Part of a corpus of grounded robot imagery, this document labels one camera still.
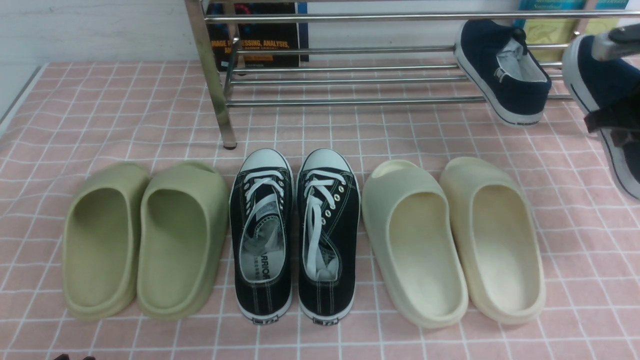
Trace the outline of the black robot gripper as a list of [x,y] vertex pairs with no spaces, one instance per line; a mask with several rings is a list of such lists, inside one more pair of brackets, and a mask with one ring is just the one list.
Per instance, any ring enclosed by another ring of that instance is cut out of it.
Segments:
[[[640,54],[640,24],[634,23],[594,35],[591,56],[600,62]],[[639,100],[626,97],[590,112],[585,118],[589,133],[609,130],[612,145],[622,148],[640,140]]]

